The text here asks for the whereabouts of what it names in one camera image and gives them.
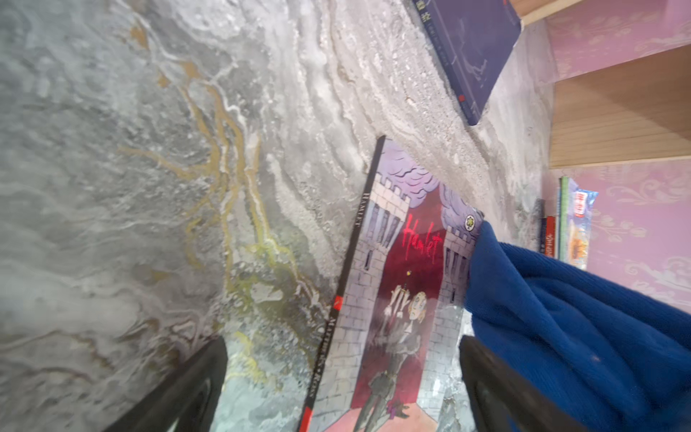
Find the white marble pattern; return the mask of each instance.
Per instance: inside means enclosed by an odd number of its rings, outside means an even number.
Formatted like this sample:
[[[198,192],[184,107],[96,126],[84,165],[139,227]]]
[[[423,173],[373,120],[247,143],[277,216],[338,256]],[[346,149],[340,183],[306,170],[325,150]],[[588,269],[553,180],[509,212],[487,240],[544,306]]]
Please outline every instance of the white marble pattern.
[[[4,1],[3,430],[103,429],[214,333],[215,430],[295,430],[376,137],[534,246],[550,55],[468,128],[405,0]]]

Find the black object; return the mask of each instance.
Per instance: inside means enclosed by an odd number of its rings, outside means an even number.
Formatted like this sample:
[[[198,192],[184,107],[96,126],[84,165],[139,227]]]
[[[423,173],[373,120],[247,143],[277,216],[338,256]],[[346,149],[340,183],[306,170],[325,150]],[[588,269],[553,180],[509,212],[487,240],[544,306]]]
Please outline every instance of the black object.
[[[208,432],[227,363],[223,338],[210,341],[105,432]]]
[[[477,432],[588,431],[476,338],[463,336],[460,350]]]
[[[545,254],[547,248],[547,218],[540,219],[540,253]]]

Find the cartoon figure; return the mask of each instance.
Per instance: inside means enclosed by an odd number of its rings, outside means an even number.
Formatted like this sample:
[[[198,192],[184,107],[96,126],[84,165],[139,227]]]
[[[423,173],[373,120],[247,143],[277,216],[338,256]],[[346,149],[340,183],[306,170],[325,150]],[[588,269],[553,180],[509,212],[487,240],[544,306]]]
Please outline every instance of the cartoon figure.
[[[391,300],[384,308],[384,320],[375,336],[374,343],[383,346],[390,355],[389,365],[384,372],[375,375],[370,381],[370,397],[360,411],[355,422],[353,432],[363,427],[365,432],[374,432],[381,428],[386,420],[394,416],[408,417],[403,413],[407,408],[397,404],[387,412],[386,406],[393,398],[396,391],[396,382],[401,366],[409,355],[417,353],[420,349],[419,325],[425,318],[427,307],[427,295],[418,292],[413,300],[408,300],[410,291],[398,285],[392,291]],[[404,306],[408,305],[408,316],[403,316]]]

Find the illustrated castle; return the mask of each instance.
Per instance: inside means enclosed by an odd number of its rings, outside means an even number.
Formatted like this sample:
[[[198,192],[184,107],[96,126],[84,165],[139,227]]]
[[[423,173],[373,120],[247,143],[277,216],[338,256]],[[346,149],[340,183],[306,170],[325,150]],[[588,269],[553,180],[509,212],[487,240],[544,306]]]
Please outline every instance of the illustrated castle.
[[[375,176],[355,249],[331,348],[314,403],[311,431],[321,432],[350,409],[366,347],[384,263],[406,222],[410,197],[380,173]],[[444,240],[444,278],[424,361],[417,403],[435,420],[444,399],[445,383],[458,368],[460,312],[468,274],[468,258],[475,240],[467,233],[448,229]],[[451,366],[452,359],[456,365]]]

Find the blue towel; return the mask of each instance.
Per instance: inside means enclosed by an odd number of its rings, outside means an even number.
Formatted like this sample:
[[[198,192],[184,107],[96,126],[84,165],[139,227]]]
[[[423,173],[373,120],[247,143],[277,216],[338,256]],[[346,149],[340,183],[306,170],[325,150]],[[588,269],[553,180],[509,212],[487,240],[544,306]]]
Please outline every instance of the blue towel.
[[[691,430],[691,315],[482,223],[466,308],[475,336],[593,431]]]

